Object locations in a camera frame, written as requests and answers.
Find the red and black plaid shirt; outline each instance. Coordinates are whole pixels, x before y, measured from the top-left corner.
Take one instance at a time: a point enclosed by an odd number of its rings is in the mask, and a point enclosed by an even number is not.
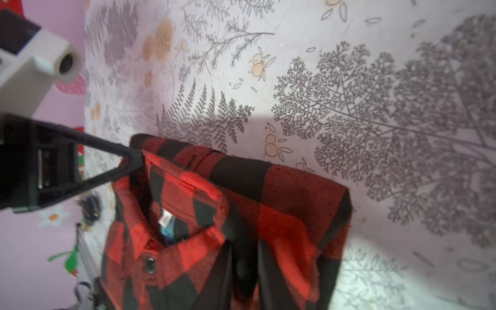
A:
[[[143,151],[145,169],[112,184],[116,219],[102,261],[102,286],[115,308],[191,309],[226,240],[232,307],[258,308],[257,243],[265,240],[294,304],[327,309],[352,210],[344,186],[146,134],[130,144]],[[158,224],[162,208],[176,217],[180,239],[169,247]]]

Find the white tag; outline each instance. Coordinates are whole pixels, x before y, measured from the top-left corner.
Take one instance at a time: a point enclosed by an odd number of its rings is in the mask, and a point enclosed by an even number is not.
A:
[[[172,217],[173,215],[171,212],[167,211],[166,209],[162,209],[162,217],[160,218],[160,220],[158,220],[158,223],[160,224],[160,226],[165,228],[171,222]]]

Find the pink wall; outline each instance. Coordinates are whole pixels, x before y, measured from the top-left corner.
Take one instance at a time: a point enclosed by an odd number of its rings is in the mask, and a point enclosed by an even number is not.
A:
[[[84,52],[84,0],[22,2],[28,19]],[[34,118],[70,127],[84,125],[83,96],[61,93],[53,87]],[[64,269],[65,259],[47,262],[47,257],[55,253],[72,250],[74,225],[81,218],[80,208],[72,199],[61,205],[70,215],[59,227],[39,227],[43,220],[39,212],[0,213],[0,309],[51,310],[75,303],[76,278]]]

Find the floral tablecloth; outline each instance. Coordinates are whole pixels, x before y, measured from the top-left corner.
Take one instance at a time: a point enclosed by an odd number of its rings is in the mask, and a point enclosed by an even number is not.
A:
[[[350,188],[333,309],[496,309],[496,2],[87,0],[86,130]],[[95,175],[119,158],[86,151]],[[86,237],[100,261],[115,201]]]

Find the pink strawberry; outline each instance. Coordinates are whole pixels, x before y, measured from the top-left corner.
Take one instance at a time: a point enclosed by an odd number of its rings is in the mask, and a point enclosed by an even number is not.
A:
[[[84,95],[84,90],[86,88],[84,79],[80,75],[77,76],[76,81],[73,84],[64,84],[62,82],[55,83],[55,87],[62,93],[71,95]]]

